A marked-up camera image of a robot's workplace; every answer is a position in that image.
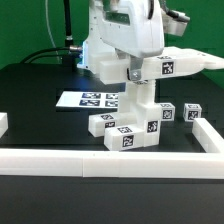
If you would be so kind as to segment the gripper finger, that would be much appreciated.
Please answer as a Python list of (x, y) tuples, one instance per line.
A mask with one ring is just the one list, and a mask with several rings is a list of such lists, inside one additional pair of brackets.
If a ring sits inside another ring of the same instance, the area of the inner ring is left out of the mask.
[(130, 65), (127, 69), (127, 78), (130, 81), (139, 81), (141, 79), (141, 68), (143, 65), (143, 59), (130, 56)]

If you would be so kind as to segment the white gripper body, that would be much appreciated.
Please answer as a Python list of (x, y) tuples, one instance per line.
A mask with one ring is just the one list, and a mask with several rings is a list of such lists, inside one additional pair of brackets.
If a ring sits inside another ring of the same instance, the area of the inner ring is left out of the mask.
[(111, 12), (96, 1), (98, 29), (102, 41), (129, 55), (146, 58), (164, 49), (159, 0), (118, 0)]

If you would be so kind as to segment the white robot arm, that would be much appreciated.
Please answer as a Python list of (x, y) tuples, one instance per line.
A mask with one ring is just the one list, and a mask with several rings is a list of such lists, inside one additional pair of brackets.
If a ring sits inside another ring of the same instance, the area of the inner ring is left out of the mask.
[(89, 0), (89, 34), (78, 66), (105, 80), (104, 60), (126, 60), (124, 75), (139, 81), (143, 61), (163, 53), (164, 35), (181, 36), (189, 21), (166, 0)]

